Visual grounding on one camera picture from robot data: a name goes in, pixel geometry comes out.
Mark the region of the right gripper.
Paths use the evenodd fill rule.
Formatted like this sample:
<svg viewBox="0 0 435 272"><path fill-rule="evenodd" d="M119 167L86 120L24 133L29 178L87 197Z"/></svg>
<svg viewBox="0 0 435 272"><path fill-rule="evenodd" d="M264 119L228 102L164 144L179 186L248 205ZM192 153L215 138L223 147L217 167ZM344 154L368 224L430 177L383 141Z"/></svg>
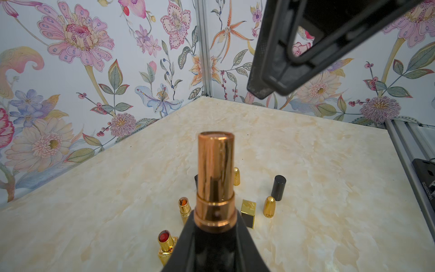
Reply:
<svg viewBox="0 0 435 272"><path fill-rule="evenodd" d="M286 96L419 1L267 1L248 91Z"/></svg>

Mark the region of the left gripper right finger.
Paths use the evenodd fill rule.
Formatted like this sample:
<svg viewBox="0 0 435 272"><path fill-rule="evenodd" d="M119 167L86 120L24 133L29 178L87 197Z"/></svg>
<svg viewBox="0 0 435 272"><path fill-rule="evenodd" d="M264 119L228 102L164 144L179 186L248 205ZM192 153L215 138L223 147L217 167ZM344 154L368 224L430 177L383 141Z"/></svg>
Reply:
<svg viewBox="0 0 435 272"><path fill-rule="evenodd" d="M236 223L236 272L269 272L251 238L240 212L237 212Z"/></svg>

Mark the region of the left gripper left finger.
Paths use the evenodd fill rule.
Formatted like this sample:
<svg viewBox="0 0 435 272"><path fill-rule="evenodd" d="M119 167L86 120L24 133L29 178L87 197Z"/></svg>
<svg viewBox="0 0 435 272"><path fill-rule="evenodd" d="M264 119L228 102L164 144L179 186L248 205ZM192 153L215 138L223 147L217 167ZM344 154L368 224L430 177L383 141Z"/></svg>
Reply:
<svg viewBox="0 0 435 272"><path fill-rule="evenodd" d="M195 271L195 229L192 212L183 227L181 235L162 272L194 272Z"/></svg>

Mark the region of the square gold lipstick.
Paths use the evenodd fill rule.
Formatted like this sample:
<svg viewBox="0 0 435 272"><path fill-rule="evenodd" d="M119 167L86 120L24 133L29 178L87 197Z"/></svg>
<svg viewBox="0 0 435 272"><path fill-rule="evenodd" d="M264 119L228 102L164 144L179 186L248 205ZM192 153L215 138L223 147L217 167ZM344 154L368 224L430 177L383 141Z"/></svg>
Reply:
<svg viewBox="0 0 435 272"><path fill-rule="evenodd" d="M173 237L168 230L163 230L158 235L159 251L158 257L163 266L165 266L172 256L174 247L178 242L178 237Z"/></svg>

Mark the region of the gold bullet lipstick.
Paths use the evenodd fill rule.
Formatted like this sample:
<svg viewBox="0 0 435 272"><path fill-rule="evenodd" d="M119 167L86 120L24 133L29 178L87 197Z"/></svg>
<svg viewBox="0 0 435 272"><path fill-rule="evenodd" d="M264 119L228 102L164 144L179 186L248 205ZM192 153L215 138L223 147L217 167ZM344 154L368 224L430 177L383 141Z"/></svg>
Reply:
<svg viewBox="0 0 435 272"><path fill-rule="evenodd" d="M186 197L181 197L178 201L178 204L179 204L179 211L180 211L182 222L184 225L186 225L191 213L189 200Z"/></svg>

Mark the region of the square gold lipstick cap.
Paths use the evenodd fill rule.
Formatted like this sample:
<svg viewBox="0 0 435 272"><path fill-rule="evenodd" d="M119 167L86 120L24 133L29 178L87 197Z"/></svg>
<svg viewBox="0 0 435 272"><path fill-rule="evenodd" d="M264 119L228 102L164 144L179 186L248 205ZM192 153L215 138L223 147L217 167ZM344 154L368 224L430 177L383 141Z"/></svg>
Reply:
<svg viewBox="0 0 435 272"><path fill-rule="evenodd" d="M244 199L241 205L241 217L248 228L254 228L256 218L256 203Z"/></svg>

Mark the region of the black lipstick front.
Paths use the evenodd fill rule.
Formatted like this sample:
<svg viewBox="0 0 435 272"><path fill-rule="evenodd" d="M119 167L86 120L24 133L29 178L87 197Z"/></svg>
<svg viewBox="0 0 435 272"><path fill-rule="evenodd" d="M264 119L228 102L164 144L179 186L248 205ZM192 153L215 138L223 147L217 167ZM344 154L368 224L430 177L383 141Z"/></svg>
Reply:
<svg viewBox="0 0 435 272"><path fill-rule="evenodd" d="M233 190L234 135L198 136L198 187L194 211L196 272L235 270L237 211Z"/></svg>

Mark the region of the gold bullet lipstick cap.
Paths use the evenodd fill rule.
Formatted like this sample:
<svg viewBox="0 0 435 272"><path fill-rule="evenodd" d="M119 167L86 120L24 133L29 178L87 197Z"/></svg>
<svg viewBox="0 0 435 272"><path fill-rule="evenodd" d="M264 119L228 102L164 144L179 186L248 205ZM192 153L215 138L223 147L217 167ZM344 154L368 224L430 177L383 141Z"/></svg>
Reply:
<svg viewBox="0 0 435 272"><path fill-rule="evenodd" d="M239 186L241 183L241 174L239 168L235 167L234 169L234 186Z"/></svg>

